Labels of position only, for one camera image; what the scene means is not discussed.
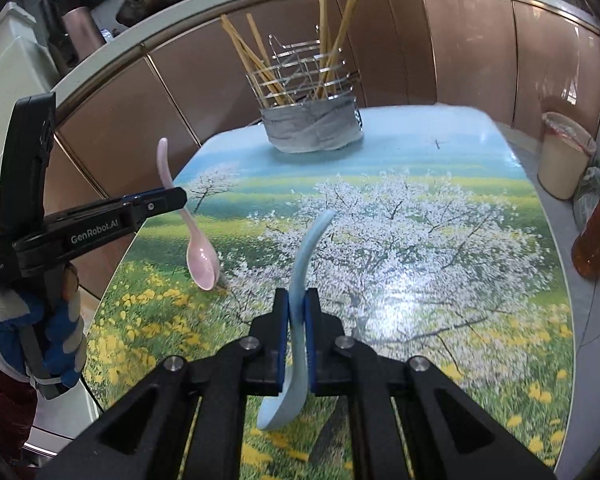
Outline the blue white gloved hand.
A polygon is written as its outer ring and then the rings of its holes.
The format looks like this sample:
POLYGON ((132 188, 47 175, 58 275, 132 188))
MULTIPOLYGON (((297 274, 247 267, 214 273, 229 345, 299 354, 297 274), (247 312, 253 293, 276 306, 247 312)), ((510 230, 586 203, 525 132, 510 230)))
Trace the blue white gloved hand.
POLYGON ((46 400, 79 381, 86 360, 78 272, 52 273, 52 290, 0 289, 0 372, 38 390, 46 400))

